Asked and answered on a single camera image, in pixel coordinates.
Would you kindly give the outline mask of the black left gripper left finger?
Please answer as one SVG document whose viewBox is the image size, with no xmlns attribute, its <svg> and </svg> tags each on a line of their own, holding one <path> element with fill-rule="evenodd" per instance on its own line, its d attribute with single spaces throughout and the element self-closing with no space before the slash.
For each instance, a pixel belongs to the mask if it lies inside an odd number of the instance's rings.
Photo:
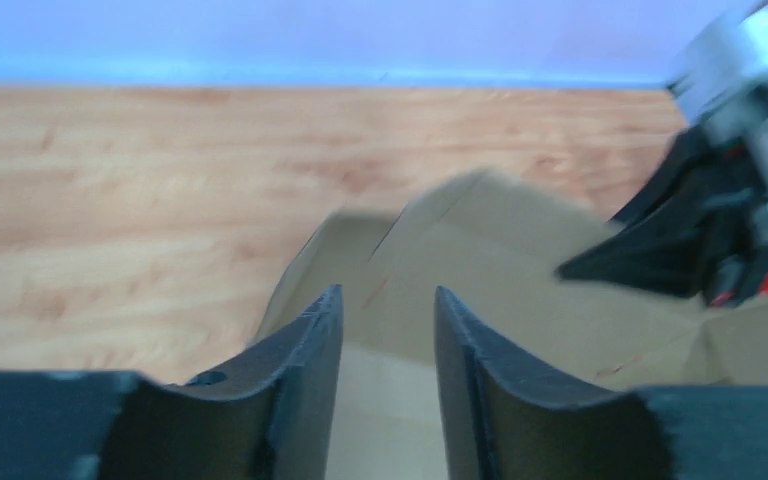
<svg viewBox="0 0 768 480">
<path fill-rule="evenodd" d="M 0 479 L 321 479 L 342 341 L 332 285 L 183 385 L 135 371 L 0 371 Z"/>
</svg>

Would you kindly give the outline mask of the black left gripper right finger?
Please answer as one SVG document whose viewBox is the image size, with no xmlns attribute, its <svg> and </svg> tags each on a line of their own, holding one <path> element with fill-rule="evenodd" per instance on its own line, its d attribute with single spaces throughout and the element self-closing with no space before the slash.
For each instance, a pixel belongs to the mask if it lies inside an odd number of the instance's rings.
<svg viewBox="0 0 768 480">
<path fill-rule="evenodd" d="M 435 293 L 452 479 L 768 479 L 768 386 L 613 392 L 535 357 Z"/>
</svg>

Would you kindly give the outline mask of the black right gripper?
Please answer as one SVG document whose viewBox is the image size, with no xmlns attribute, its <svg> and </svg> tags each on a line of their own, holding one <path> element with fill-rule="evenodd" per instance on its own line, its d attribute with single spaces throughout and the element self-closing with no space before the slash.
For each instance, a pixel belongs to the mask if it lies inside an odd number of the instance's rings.
<svg viewBox="0 0 768 480">
<path fill-rule="evenodd" d="M 746 145 L 715 147 L 690 123 L 616 213 L 620 231 L 561 263 L 556 274 L 737 306 L 759 292 L 768 271 L 767 200 Z"/>
</svg>

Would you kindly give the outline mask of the large cardboard sheet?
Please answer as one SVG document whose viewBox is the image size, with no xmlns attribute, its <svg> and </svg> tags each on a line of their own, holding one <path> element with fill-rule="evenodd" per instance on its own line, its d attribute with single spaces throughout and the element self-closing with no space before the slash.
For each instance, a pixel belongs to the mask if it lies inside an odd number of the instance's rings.
<svg viewBox="0 0 768 480">
<path fill-rule="evenodd" d="M 768 386 L 768 297 L 735 310 L 598 283 L 554 268 L 614 227 L 493 173 L 455 178 L 391 218 L 329 216 L 278 282 L 260 328 L 343 288 L 344 340 L 330 479 L 452 479 L 434 341 L 444 287 L 549 365 L 613 392 Z"/>
</svg>

